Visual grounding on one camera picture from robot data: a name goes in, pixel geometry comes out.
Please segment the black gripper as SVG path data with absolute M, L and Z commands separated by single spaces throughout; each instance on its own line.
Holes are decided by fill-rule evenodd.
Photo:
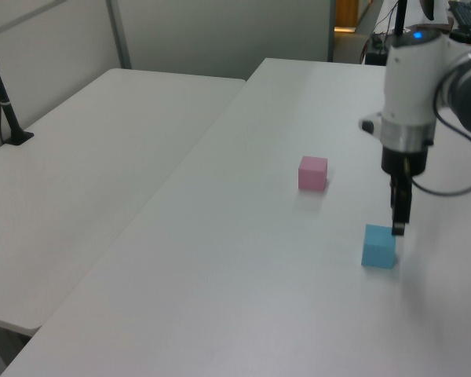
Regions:
M 382 170 L 390 177 L 390 208 L 392 211 L 392 234 L 403 236 L 406 224 L 410 221 L 411 178 L 425 171 L 428 151 L 398 152 L 382 148 Z

